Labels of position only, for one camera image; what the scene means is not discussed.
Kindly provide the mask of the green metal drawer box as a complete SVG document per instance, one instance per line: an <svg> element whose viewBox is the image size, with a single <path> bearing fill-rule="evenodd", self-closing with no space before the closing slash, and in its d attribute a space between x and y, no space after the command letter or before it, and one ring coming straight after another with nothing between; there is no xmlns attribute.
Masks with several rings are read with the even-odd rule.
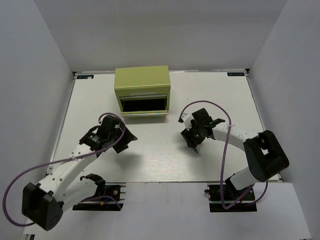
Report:
<svg viewBox="0 0 320 240"><path fill-rule="evenodd" d="M164 117L170 108L167 65L117 68L114 92L124 118Z"/></svg>

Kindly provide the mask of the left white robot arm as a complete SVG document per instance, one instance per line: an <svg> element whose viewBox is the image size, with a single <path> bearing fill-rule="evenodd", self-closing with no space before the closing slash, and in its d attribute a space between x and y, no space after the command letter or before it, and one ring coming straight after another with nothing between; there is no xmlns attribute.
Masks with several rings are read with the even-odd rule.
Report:
<svg viewBox="0 0 320 240"><path fill-rule="evenodd" d="M106 181L87 166L112 148L120 153L136 141L124 122L107 115L79 140L70 160L62 162L38 183L28 183L22 191L22 214L45 231L53 229L63 213L85 199L99 200L106 193Z"/></svg>

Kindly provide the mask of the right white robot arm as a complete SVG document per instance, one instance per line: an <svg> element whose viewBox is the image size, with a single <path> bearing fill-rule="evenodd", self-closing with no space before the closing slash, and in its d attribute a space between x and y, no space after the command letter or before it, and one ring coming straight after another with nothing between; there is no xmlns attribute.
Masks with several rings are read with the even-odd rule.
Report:
<svg viewBox="0 0 320 240"><path fill-rule="evenodd" d="M244 151L247 167L227 178L224 184L226 195L233 200L242 196L248 187L268 181L290 165L278 139L270 130L254 132L231 127L224 119L212 119L205 108L184 114L178 121L184 124L181 135L193 150L205 139L212 139Z"/></svg>

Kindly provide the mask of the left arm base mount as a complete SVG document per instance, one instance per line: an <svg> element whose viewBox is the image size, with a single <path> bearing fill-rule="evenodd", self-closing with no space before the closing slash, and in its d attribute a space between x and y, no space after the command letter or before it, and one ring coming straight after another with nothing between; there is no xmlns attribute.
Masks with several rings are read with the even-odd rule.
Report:
<svg viewBox="0 0 320 240"><path fill-rule="evenodd" d="M126 198L126 183L106 183L102 190L72 207L73 211L119 212Z"/></svg>

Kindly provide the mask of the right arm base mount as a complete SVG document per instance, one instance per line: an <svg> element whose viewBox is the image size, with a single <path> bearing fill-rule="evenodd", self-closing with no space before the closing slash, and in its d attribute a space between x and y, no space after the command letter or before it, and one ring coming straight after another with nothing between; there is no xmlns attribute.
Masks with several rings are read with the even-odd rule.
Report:
<svg viewBox="0 0 320 240"><path fill-rule="evenodd" d="M204 194L208 196L209 200L209 211L211 213L249 213L257 212L257 205L254 203L249 205L249 203L256 200L254 190L251 189L250 192L240 199L233 207L230 209L224 209L221 204L220 196L220 185L211 184L207 186L204 190Z"/></svg>

